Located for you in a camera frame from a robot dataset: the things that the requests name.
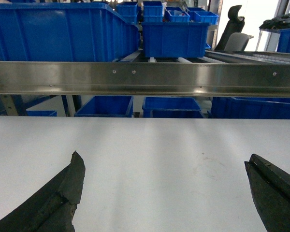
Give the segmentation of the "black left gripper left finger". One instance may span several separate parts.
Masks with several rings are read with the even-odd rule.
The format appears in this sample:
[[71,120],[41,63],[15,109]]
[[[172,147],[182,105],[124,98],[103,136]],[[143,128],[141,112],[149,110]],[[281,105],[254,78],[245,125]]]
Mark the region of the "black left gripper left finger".
[[73,232],[85,164],[75,151],[70,164],[0,220],[0,232]]

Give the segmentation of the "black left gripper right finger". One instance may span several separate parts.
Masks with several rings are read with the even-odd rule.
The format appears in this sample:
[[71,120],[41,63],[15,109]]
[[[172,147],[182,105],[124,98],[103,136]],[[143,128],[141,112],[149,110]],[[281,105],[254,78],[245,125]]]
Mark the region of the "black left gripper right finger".
[[290,232],[290,174],[252,154],[245,162],[257,212],[268,232]]

